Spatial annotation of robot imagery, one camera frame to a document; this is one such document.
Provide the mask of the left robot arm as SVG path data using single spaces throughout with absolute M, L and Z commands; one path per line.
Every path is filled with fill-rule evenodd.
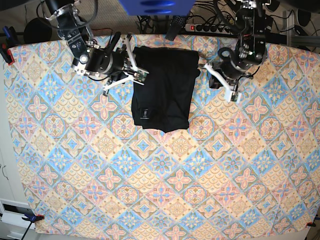
M 222 60 L 215 68 L 212 63 L 206 63 L 203 68 L 211 74 L 209 87 L 223 87 L 224 100 L 228 103 L 239 103 L 242 93 L 238 91 L 241 78 L 252 78 L 247 74 L 252 66 L 260 66 L 267 58 L 266 49 L 266 11 L 264 5 L 270 5 L 270 0 L 242 0 L 242 5 L 235 14 L 234 25 L 230 24 L 222 14 L 218 1 L 213 1 L 217 16 L 232 32 L 237 34 L 235 49 L 222 47 L 218 56 Z

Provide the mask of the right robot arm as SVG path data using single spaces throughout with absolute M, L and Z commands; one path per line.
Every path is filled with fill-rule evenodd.
M 54 29 L 73 55 L 72 69 L 93 81 L 106 81 L 104 95 L 128 81 L 144 85 L 149 72 L 137 65 L 130 43 L 133 35 L 128 33 L 122 37 L 116 32 L 105 47 L 100 46 L 90 28 L 98 14 L 98 1 L 94 1 L 89 20 L 79 16 L 78 4 L 78 0 L 42 0 L 36 8 L 38 19 L 46 26 L 50 27 L 50 22 L 56 21 Z

